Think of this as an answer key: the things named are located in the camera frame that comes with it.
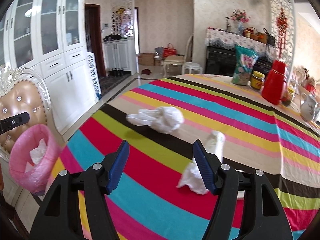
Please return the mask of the green snack bag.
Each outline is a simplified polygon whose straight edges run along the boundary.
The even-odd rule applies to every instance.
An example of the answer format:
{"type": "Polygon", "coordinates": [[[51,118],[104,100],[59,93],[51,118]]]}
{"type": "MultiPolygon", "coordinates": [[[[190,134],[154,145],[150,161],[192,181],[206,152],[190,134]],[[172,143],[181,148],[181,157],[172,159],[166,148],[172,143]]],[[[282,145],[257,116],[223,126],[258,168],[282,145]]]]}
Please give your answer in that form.
{"type": "Polygon", "coordinates": [[[257,53],[251,49],[236,45],[236,66],[232,76],[232,83],[246,86],[251,77],[253,66],[259,59],[257,53]]]}

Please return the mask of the red chinese knot ornament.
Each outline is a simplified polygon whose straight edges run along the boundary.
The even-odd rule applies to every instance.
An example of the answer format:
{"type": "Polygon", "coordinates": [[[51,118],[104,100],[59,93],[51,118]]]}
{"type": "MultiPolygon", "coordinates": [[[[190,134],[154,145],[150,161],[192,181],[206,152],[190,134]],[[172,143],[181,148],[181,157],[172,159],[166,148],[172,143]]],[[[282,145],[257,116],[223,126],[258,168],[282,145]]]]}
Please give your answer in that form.
{"type": "Polygon", "coordinates": [[[284,12],[284,8],[281,7],[280,14],[276,18],[276,25],[278,28],[278,52],[279,52],[279,58],[281,58],[282,52],[285,49],[286,44],[286,31],[289,27],[287,22],[287,17],[284,12]]]}

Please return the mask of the red thermos jug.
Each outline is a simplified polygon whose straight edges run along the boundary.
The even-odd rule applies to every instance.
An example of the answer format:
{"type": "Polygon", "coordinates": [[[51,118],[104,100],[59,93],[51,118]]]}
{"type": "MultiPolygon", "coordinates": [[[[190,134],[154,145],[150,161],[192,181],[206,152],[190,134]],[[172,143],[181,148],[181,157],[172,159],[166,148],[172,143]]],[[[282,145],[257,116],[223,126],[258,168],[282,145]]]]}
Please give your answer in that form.
{"type": "Polygon", "coordinates": [[[286,86],[286,64],[275,60],[264,82],[261,96],[273,105],[280,103],[286,86]]]}

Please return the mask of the white floral ceramic pitcher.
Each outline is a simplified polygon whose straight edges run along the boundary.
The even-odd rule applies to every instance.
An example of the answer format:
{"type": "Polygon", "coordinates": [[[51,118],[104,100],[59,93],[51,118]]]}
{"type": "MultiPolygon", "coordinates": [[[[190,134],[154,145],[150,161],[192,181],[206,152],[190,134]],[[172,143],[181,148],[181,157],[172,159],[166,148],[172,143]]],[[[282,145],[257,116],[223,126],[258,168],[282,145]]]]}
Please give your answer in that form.
{"type": "Polygon", "coordinates": [[[316,121],[319,114],[319,104],[312,94],[300,94],[300,116],[307,122],[316,121]]]}

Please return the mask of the cream sofa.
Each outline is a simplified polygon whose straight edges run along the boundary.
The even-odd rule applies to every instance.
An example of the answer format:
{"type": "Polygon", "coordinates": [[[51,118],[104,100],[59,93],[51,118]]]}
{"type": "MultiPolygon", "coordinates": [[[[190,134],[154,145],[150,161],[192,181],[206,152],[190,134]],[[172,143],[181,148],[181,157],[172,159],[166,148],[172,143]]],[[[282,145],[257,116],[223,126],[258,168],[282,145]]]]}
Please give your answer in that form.
{"type": "Polygon", "coordinates": [[[293,77],[297,81],[299,93],[311,93],[319,99],[319,80],[310,76],[308,69],[303,66],[294,67],[293,77]]]}

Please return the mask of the white plastic bag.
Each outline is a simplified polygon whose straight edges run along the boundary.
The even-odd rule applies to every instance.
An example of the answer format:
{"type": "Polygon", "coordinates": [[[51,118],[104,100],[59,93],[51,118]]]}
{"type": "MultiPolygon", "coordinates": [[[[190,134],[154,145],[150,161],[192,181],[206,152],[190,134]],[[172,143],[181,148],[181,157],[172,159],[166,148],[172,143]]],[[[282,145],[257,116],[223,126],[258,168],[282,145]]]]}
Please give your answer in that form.
{"type": "Polygon", "coordinates": [[[184,123],[182,112],[176,107],[139,109],[137,114],[128,114],[126,120],[135,126],[149,126],[151,129],[169,134],[184,123]]]}

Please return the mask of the white low shoe cabinet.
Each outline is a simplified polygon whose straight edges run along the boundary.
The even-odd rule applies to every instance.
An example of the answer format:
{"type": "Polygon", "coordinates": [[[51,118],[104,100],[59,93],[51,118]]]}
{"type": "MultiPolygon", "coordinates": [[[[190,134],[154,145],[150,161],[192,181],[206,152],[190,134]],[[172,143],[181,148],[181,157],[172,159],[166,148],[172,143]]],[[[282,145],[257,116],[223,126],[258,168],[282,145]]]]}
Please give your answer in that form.
{"type": "Polygon", "coordinates": [[[104,42],[104,53],[107,71],[123,69],[135,75],[137,72],[135,39],[127,37],[122,40],[104,42]]]}

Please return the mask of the cream dining chair far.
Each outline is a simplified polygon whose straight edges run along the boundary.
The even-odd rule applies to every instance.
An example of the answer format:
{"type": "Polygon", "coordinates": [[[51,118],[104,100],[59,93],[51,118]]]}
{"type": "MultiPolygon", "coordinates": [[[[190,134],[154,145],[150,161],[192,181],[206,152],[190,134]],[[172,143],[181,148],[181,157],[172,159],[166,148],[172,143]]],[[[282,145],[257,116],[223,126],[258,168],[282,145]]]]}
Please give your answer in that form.
{"type": "Polygon", "coordinates": [[[183,56],[171,55],[165,58],[165,60],[163,61],[163,70],[164,70],[163,77],[167,76],[167,68],[169,65],[182,67],[186,62],[192,61],[193,39],[194,39],[194,34],[191,34],[191,36],[188,38],[186,48],[185,48],[185,54],[183,56]]]}

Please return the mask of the red handbag on floor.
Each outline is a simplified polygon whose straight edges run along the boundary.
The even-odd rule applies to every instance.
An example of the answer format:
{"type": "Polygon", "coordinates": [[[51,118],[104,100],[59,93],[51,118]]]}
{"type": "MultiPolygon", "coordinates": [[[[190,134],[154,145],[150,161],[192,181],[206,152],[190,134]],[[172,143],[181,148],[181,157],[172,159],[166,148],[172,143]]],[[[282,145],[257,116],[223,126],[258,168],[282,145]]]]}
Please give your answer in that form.
{"type": "Polygon", "coordinates": [[[175,56],[177,54],[177,50],[174,48],[174,46],[169,43],[163,50],[163,57],[169,57],[169,56],[175,56]]]}

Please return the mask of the white glass door cabinet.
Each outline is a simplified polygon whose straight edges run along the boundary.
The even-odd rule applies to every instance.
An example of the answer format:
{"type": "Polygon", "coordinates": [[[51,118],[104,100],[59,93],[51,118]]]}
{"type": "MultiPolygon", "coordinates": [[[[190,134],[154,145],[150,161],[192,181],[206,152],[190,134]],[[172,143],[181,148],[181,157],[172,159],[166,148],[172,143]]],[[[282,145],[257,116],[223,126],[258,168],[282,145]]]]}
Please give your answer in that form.
{"type": "Polygon", "coordinates": [[[84,0],[13,0],[1,19],[1,63],[44,79],[57,130],[96,102],[85,40],[84,0]]]}

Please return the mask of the blue white tall box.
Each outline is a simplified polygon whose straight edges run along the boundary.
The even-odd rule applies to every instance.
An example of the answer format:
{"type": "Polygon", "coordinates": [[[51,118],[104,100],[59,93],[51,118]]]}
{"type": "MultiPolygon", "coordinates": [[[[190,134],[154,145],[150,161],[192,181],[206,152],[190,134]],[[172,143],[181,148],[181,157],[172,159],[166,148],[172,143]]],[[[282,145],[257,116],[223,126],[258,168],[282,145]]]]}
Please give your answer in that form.
{"type": "Polygon", "coordinates": [[[101,92],[101,88],[100,88],[98,71],[97,71],[97,67],[96,67],[96,63],[95,63],[94,53],[87,52],[87,61],[88,61],[89,72],[90,72],[90,76],[91,76],[91,79],[93,82],[93,87],[94,87],[96,96],[98,99],[101,99],[102,92],[101,92]]]}

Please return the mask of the cardboard box on floor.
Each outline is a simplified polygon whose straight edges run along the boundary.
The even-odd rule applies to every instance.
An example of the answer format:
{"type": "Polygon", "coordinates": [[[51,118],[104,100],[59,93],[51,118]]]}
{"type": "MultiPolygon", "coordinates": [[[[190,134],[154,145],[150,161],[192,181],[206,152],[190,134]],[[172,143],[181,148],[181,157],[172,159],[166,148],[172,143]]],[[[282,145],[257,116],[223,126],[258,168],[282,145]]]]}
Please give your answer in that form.
{"type": "Polygon", "coordinates": [[[154,65],[154,53],[140,53],[137,55],[138,64],[140,66],[153,66],[154,65]]]}

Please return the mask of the pink flower vase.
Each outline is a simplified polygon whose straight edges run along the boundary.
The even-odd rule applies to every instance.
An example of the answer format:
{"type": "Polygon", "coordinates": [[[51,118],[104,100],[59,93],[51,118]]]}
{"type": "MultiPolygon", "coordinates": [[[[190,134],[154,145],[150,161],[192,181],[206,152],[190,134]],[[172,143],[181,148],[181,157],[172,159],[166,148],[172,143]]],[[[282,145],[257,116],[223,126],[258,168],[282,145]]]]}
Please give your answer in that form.
{"type": "Polygon", "coordinates": [[[251,17],[245,10],[236,9],[231,14],[231,19],[236,22],[238,33],[242,36],[245,30],[244,24],[248,23],[251,17]]]}

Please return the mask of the pink lined trash bin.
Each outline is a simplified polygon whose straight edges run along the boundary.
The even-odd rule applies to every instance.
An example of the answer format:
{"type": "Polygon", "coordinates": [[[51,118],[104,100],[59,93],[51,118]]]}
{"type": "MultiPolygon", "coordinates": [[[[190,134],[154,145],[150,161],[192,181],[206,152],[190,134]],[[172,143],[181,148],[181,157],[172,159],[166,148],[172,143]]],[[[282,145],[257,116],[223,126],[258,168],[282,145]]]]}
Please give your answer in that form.
{"type": "Polygon", "coordinates": [[[9,161],[12,178],[30,193],[42,196],[62,148],[48,126],[28,128],[15,142],[9,161]]]}

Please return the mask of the white carved lattice screen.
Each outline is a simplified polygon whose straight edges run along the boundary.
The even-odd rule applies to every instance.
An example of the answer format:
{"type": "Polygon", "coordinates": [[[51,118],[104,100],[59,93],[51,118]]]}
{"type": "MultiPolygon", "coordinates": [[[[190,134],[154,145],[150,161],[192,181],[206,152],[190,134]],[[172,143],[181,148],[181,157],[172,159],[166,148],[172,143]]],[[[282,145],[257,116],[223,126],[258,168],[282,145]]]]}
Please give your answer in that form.
{"type": "Polygon", "coordinates": [[[277,58],[292,68],[295,54],[296,18],[293,0],[270,0],[271,33],[275,37],[277,58]]]}

